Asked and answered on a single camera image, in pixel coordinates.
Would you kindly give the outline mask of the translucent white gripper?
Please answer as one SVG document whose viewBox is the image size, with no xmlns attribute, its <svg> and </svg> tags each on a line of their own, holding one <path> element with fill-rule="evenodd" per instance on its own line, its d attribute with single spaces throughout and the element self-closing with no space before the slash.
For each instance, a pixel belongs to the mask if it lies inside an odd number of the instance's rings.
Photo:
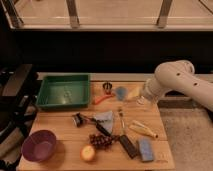
<svg viewBox="0 0 213 171">
<path fill-rule="evenodd" d="M 130 101 L 137 97 L 138 97 L 137 102 L 140 105 L 145 105 L 145 104 L 153 105 L 158 102 L 158 97 L 149 90 L 147 82 L 145 82 L 141 88 L 136 87 L 133 90 L 131 90 L 127 94 L 126 100 Z"/>
</svg>

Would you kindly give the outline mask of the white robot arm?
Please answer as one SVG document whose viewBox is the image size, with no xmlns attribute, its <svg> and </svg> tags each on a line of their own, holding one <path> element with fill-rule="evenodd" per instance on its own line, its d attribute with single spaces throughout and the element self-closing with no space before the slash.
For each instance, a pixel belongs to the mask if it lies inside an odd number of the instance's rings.
<svg viewBox="0 0 213 171">
<path fill-rule="evenodd" d="M 137 98 L 156 103 L 170 91 L 189 96 L 213 112 L 213 83 L 196 77 L 194 65 L 188 60 L 161 63 L 154 76 L 130 91 L 126 100 Z"/>
</svg>

